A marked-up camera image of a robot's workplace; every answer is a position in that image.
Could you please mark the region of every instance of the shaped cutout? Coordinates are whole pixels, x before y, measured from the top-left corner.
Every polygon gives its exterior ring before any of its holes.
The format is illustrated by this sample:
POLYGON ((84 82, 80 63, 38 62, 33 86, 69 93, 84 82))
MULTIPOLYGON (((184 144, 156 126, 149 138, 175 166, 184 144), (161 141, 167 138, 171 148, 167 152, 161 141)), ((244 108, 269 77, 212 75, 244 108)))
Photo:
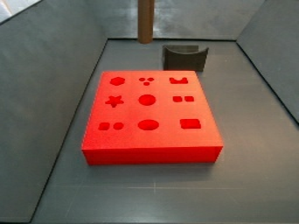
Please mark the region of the shaped cutout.
POLYGON ((184 96, 184 100, 185 100, 187 102, 193 102, 193 97, 189 96, 189 95, 187 95, 187 96, 184 96))
POLYGON ((105 104, 109 104, 112 108, 117 106, 117 104, 123 104, 124 102, 121 101, 121 95, 120 96, 109 96, 108 101, 105 101, 105 104))
POLYGON ((155 120, 143 120, 137 127, 140 130, 155 130, 159 128, 159 122, 155 120))
POLYGON ((124 124, 121 122, 116 122, 113 125, 115 130, 121 130, 124 128, 124 124))
POLYGON ((140 104, 143 104, 144 106, 151 106, 155 104, 155 97, 151 94, 143 94, 139 97, 139 102, 140 104))
POLYGON ((183 101, 183 98, 180 96, 173 96, 172 97, 172 101, 173 102, 181 102, 183 101))
POLYGON ((109 128, 109 123, 108 122, 101 122, 97 126, 99 130, 108 130, 109 128))
POLYGON ((149 86, 149 84, 151 84, 149 82, 153 81, 155 78, 153 77, 149 77, 147 79, 145 78, 140 78, 139 80, 144 83, 145 86, 149 86))
POLYGON ((183 77, 180 80, 176 80, 175 78, 169 78, 169 82, 172 84, 188 84, 188 80, 185 77, 183 77))
POLYGON ((115 85, 115 86, 120 86, 125 83, 125 79, 121 77, 116 77, 113 79, 111 79, 109 84, 115 85))
POLYGON ((172 101, 173 101, 173 102, 181 102, 183 99, 184 99, 187 102, 193 102, 193 97, 192 97, 191 95, 187 95, 187 96, 184 96, 184 97, 176 95, 176 96, 172 97, 172 101))
POLYGON ((181 119, 180 120, 181 128, 184 130, 200 129, 201 123, 199 119, 181 119))

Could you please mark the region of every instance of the box top surface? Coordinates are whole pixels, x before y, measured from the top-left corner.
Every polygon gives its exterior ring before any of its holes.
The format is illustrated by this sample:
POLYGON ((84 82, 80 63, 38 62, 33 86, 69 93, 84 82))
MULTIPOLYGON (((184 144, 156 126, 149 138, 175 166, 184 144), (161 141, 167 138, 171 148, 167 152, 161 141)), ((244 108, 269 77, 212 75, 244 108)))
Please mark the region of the box top surface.
POLYGON ((83 150, 221 146, 196 73, 101 74, 83 150))

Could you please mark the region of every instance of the red shape sorter box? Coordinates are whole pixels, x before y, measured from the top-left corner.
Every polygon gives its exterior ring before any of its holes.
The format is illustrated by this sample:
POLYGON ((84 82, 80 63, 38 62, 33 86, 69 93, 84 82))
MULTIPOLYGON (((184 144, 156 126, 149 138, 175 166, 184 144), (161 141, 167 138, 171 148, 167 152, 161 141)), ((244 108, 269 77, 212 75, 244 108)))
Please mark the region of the red shape sorter box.
POLYGON ((221 147, 195 72, 101 74, 81 145, 89 165, 215 162, 221 147))

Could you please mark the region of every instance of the wooden pole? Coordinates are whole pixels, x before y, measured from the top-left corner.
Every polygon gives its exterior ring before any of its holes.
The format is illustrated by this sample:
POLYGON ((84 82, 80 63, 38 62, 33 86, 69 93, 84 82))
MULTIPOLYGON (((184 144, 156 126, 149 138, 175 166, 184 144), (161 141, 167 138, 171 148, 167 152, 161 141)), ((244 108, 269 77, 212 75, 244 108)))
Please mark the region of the wooden pole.
POLYGON ((137 41, 148 44, 153 40, 155 0, 137 0, 137 41))

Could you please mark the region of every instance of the black shape block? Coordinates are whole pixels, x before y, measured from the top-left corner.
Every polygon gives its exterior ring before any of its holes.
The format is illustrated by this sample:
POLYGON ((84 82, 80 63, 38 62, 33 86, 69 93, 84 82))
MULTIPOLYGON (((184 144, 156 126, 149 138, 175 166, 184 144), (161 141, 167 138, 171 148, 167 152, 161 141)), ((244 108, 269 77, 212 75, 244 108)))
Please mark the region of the black shape block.
POLYGON ((201 72, 209 48, 199 51, 197 45, 164 45, 163 70, 192 70, 201 72))

